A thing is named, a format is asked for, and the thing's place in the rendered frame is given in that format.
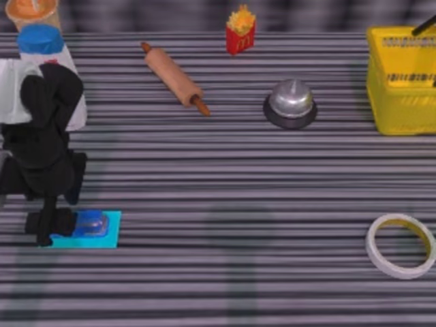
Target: yellow plastic crate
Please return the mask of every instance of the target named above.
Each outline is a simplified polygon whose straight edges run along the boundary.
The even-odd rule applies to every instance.
[[[413,37],[413,27],[367,31],[367,91],[384,135],[436,133],[436,27]]]

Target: striped tablecloth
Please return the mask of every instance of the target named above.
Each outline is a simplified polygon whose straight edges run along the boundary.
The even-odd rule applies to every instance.
[[[0,56],[17,57],[14,35]],[[436,139],[387,138],[365,92],[361,34],[261,34],[231,57],[219,34],[66,35],[84,80],[90,157],[79,208],[123,211],[116,250],[51,251],[23,235],[41,207],[0,212],[1,327],[434,326],[436,270],[415,281],[369,261],[371,222],[400,212],[436,228]],[[146,64],[161,46],[204,89],[182,107]],[[320,113],[302,131],[262,102],[290,77]],[[385,234],[411,265],[419,248]]]

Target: rolling pin handle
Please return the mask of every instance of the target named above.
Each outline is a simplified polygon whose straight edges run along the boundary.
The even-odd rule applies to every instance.
[[[148,43],[142,42],[141,47],[145,53],[149,53],[151,51],[151,46]]]
[[[211,112],[207,108],[207,105],[201,100],[198,95],[194,95],[191,99],[191,103],[197,106],[198,111],[200,111],[204,116],[210,116]]]

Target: basket handle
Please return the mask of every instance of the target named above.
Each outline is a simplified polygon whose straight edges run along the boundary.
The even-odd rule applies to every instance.
[[[429,29],[430,27],[432,27],[434,24],[436,24],[436,15],[434,15],[432,18],[426,20],[425,22],[423,22],[421,25],[419,25],[418,27],[416,27],[411,34],[413,36],[418,36],[420,35],[422,32],[424,32],[425,30]]]

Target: white ring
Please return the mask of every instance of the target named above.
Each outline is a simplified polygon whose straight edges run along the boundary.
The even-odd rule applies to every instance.
[[[383,225],[398,224],[413,228],[420,238],[428,244],[427,260],[415,268],[403,268],[389,262],[378,250],[375,244],[375,233]],[[407,215],[393,213],[376,219],[367,234],[367,253],[373,264],[383,273],[397,279],[415,279],[427,273],[436,259],[435,238],[430,230],[420,221]]]

